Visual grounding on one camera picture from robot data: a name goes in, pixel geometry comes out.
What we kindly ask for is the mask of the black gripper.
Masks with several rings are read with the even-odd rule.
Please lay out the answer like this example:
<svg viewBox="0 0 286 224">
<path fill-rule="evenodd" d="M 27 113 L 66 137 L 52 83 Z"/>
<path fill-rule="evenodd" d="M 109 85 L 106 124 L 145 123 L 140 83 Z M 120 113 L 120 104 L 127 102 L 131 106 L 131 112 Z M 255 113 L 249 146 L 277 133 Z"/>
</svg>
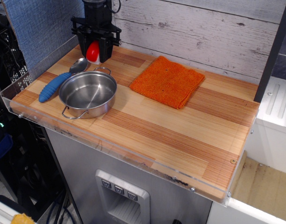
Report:
<svg viewBox="0 0 286 224">
<path fill-rule="evenodd" d="M 86 57 L 87 50 L 94 40 L 98 40 L 100 62 L 112 56 L 113 46 L 120 44 L 122 30 L 112 24 L 112 15 L 119 12 L 112 8 L 111 0 L 84 0 L 84 18 L 71 18 L 72 33 L 77 35 L 81 52 Z"/>
</svg>

